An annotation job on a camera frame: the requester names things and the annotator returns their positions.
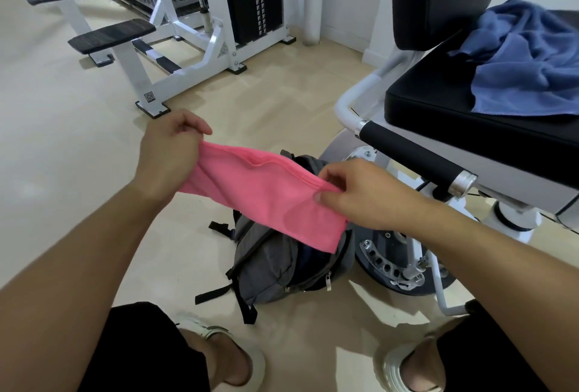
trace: backpack zipper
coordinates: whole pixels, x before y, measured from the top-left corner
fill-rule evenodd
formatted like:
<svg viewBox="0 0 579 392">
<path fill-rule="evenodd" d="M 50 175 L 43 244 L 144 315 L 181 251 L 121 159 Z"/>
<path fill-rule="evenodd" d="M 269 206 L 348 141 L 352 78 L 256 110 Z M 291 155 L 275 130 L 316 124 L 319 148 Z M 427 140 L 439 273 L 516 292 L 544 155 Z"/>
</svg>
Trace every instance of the backpack zipper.
<svg viewBox="0 0 579 392">
<path fill-rule="evenodd" d="M 326 273 L 326 290 L 327 291 L 332 291 L 332 271 L 329 270 L 328 273 Z"/>
</svg>

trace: black foam grip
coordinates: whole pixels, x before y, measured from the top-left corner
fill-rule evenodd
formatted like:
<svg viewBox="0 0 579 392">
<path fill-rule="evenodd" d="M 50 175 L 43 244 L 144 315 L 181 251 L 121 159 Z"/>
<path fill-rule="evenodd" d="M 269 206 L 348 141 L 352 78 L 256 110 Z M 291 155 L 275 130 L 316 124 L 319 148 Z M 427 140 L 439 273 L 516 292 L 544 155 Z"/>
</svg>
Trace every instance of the black foam grip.
<svg viewBox="0 0 579 392">
<path fill-rule="evenodd" d="M 448 159 L 372 121 L 362 127 L 359 138 L 445 190 L 464 171 Z"/>
</svg>

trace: beige floor tile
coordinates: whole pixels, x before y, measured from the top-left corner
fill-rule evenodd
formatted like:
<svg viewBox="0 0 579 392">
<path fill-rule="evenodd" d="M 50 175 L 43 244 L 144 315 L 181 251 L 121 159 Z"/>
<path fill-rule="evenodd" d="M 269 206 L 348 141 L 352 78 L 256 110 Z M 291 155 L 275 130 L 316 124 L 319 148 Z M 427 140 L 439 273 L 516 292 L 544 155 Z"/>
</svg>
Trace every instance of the beige floor tile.
<svg viewBox="0 0 579 392">
<path fill-rule="evenodd" d="M 79 4 L 93 27 L 135 17 L 108 0 Z M 11 14 L 0 17 L 3 284 L 130 179 L 148 118 L 118 64 L 91 67 L 67 45 L 72 30 L 53 7 L 0 0 L 0 12 Z M 157 46 L 178 63 L 199 58 L 186 44 Z M 219 74 L 169 105 L 206 118 L 214 142 L 318 155 L 341 128 L 335 101 L 372 70 L 360 60 L 326 40 L 313 48 L 277 44 L 248 60 L 245 73 Z M 482 198 L 468 205 L 476 215 L 490 208 Z M 231 222 L 230 210 L 177 195 L 145 236 L 115 303 L 190 310 L 258 342 L 269 361 L 264 391 L 379 391 L 373 354 L 444 320 L 433 296 L 388 291 L 358 266 L 330 293 L 260 306 L 254 327 L 243 325 L 232 294 L 195 306 L 195 295 L 227 283 L 235 251 L 209 231 L 211 220 Z M 577 237 L 548 220 L 533 245 L 579 264 Z M 470 298 L 459 283 L 447 292 L 449 303 Z"/>
</svg>

